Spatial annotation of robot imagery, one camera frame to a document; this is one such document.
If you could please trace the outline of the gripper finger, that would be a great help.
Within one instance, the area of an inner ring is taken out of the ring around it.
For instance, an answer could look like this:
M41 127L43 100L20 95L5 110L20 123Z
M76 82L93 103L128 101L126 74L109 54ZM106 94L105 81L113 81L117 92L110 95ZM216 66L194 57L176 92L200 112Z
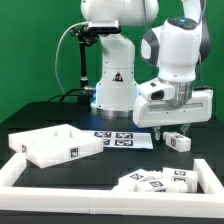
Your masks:
M188 132L189 128L190 124L183 124L180 128L180 131L182 132L183 135L185 135Z
M159 141L161 137L160 127L153 127L155 133L155 140Z

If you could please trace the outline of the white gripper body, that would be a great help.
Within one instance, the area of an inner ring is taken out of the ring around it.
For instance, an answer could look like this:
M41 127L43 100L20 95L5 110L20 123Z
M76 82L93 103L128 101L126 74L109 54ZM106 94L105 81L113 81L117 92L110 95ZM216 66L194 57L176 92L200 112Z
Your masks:
M160 127L208 121L212 113L213 91L194 91L183 106L174 107L164 101L149 102L139 95L133 109L133 122L139 128Z

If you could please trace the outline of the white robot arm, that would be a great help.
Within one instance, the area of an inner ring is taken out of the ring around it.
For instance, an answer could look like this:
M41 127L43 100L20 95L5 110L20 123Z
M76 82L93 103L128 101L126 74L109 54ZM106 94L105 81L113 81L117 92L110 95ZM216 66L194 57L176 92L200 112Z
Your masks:
M186 131L212 113L213 92L194 88L195 68L210 52L206 0L181 0L184 15L149 29L141 55L159 68L156 78L137 84L135 46L121 35L122 26L148 25L158 15L158 0L82 0L87 30L102 44L102 77L91 109L106 116L130 116L140 128L180 124Z

